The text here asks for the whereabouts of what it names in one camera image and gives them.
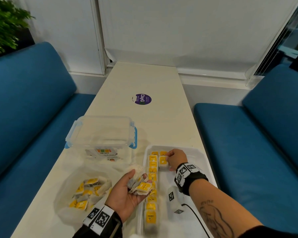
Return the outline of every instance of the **blue backrest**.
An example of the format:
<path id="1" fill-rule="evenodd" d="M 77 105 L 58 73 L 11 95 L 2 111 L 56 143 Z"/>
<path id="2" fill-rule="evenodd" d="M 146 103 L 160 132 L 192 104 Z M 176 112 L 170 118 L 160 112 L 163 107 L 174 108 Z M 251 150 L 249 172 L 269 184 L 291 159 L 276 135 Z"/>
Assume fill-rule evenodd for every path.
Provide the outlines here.
<path id="1" fill-rule="evenodd" d="M 298 168 L 298 72 L 278 65 L 242 104 Z"/>
<path id="2" fill-rule="evenodd" d="M 0 58 L 0 174 L 75 90 L 62 60 L 47 42 Z"/>

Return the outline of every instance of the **glass pane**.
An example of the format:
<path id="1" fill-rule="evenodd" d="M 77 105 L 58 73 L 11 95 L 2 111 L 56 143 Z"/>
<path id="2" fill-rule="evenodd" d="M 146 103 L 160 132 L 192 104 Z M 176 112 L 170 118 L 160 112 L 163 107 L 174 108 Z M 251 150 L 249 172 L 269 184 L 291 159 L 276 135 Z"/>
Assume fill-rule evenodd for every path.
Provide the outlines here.
<path id="1" fill-rule="evenodd" d="M 298 57 L 298 7 L 255 75 L 265 76 L 278 64 L 290 65 Z"/>

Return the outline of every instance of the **container lid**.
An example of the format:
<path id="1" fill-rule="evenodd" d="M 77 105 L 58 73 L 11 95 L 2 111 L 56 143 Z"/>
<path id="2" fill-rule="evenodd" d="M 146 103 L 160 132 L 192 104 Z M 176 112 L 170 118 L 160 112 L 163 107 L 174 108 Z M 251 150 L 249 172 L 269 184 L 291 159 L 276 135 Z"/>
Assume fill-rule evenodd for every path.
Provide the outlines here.
<path id="1" fill-rule="evenodd" d="M 65 140 L 66 148 L 123 148 L 135 143 L 135 126 L 127 116 L 82 116 Z"/>

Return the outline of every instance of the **white tray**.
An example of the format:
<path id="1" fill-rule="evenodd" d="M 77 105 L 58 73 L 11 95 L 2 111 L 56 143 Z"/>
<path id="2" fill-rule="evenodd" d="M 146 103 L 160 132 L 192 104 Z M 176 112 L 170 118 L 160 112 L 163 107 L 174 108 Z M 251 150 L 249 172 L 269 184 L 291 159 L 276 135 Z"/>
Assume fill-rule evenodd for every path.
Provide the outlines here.
<path id="1" fill-rule="evenodd" d="M 184 147 L 172 147 L 172 146 L 160 146 L 150 145 L 146 148 L 145 156 L 143 159 L 143 166 L 147 166 L 147 157 L 152 151 L 170 151 L 173 148 L 182 149 L 188 158 L 188 162 L 196 164 L 203 173 L 209 179 L 209 182 L 217 187 L 211 166 L 206 156 L 196 148 L 184 148 Z M 194 215 L 194 213 L 187 206 L 183 206 L 185 212 L 181 214 L 175 214 L 171 212 L 170 207 L 167 205 L 167 190 L 170 186 L 175 185 L 174 182 L 175 172 L 162 171 L 159 169 L 158 172 L 158 212 L 159 212 L 159 229 L 158 233 L 154 237 L 161 238 L 175 238 L 175 237 L 212 237 L 210 231 L 207 229 L 206 224 L 203 222 L 196 209 L 193 201 L 189 196 L 184 196 L 184 203 L 188 204 L 193 211 L 199 217 L 200 222 L 203 224 L 206 232 L 202 228 L 200 222 Z M 137 211 L 137 234 L 144 235 L 144 207 L 145 204 L 142 202 L 139 205 Z"/>

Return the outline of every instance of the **purple circular sticker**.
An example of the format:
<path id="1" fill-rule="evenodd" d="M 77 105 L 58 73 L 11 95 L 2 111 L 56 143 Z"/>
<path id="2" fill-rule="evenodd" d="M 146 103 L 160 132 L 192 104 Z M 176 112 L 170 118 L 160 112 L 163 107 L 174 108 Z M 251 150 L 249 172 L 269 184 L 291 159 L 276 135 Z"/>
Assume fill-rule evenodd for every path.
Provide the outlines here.
<path id="1" fill-rule="evenodd" d="M 147 94 L 136 94 L 135 97 L 132 97 L 132 100 L 136 104 L 146 105 L 146 104 L 149 104 L 151 102 L 151 97 Z"/>

